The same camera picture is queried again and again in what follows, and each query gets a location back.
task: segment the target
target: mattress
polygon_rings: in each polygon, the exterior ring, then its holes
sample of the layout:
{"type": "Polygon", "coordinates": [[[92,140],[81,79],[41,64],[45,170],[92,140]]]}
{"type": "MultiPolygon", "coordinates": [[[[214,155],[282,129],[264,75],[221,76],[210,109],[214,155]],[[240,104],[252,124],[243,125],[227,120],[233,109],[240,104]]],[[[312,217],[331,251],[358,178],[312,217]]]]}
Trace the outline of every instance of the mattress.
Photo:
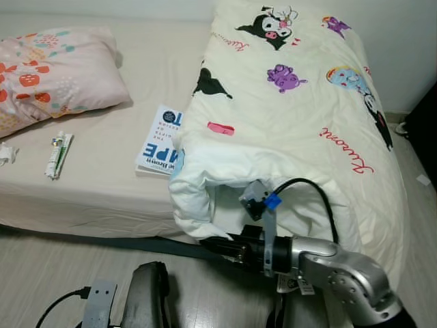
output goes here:
{"type": "Polygon", "coordinates": [[[189,240],[174,224],[167,179],[137,177],[135,157],[160,104],[187,108],[210,24],[0,14],[1,37],[73,25],[110,27],[132,103],[49,120],[3,138],[19,152],[14,164],[0,167],[0,224],[82,236],[189,240]],[[60,179],[52,181],[44,170],[59,130],[73,133],[74,140],[60,179]]]}

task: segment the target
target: book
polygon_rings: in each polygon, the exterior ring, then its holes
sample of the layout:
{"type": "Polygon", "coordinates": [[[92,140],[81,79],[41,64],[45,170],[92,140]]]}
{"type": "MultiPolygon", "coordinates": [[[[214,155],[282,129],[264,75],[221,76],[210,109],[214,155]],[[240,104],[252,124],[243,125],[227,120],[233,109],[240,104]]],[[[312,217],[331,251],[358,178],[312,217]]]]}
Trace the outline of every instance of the book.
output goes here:
{"type": "Polygon", "coordinates": [[[138,153],[135,163],[137,175],[144,173],[170,175],[178,159],[178,151],[171,138],[179,131],[184,114],[167,106],[160,105],[138,153]]]}

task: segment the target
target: white floor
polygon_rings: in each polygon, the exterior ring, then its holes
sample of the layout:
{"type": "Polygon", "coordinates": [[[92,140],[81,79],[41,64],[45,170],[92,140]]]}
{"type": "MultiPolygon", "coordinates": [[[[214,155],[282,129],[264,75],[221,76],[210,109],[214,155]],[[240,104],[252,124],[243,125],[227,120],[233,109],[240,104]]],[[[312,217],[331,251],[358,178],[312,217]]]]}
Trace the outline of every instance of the white floor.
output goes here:
{"type": "MultiPolygon", "coordinates": [[[[437,198],[416,181],[423,168],[405,139],[393,136],[411,211],[410,253],[399,294],[418,328],[437,327],[437,198]]],[[[112,321],[121,321],[132,272],[160,260],[171,275],[170,304],[180,328],[264,328],[274,284],[190,258],[54,241],[0,232],[0,328],[30,328],[65,292],[97,277],[118,284],[112,321]]],[[[45,327],[75,327],[85,301],[69,299],[45,327]]]]}

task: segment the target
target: pink floral pillowcase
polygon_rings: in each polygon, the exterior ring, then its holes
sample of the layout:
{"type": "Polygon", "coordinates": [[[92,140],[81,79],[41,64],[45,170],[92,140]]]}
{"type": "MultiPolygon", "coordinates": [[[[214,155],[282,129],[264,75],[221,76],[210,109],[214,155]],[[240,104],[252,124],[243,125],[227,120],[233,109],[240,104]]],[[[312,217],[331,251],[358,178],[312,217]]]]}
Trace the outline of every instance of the pink floral pillowcase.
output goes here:
{"type": "Polygon", "coordinates": [[[129,101],[107,27],[50,29],[0,43],[0,137],[129,101]]]}

